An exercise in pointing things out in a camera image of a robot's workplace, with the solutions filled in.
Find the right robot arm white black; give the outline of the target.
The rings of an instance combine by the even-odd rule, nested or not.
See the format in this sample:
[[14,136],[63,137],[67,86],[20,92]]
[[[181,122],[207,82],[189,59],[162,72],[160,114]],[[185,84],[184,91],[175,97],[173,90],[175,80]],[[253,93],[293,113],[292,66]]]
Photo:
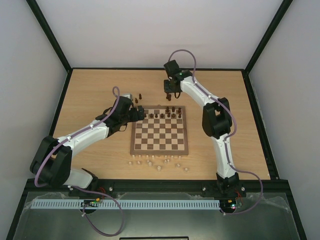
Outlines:
[[229,101],[209,92],[189,70],[181,70],[175,60],[165,63],[164,69],[168,77],[164,81],[164,92],[186,93],[202,107],[202,129],[212,139],[216,155],[216,188],[221,195],[229,196],[239,183],[229,137],[233,122]]

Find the wooden chess board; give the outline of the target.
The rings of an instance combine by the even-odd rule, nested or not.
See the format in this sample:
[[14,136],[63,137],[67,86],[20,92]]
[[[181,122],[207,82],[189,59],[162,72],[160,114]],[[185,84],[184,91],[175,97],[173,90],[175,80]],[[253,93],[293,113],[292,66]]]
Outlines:
[[130,154],[149,156],[187,156],[189,154],[186,107],[182,105],[145,105],[147,118],[131,128]]

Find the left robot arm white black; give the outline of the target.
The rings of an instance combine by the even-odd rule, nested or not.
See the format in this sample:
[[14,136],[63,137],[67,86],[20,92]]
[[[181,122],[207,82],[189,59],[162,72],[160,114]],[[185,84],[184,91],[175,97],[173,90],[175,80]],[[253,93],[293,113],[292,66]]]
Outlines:
[[114,105],[107,108],[87,126],[58,138],[46,136],[40,143],[30,165],[38,188],[73,186],[86,189],[94,175],[85,169],[72,168],[73,158],[94,143],[104,140],[121,130],[128,123],[141,121],[145,111],[134,106],[129,96],[119,96]]

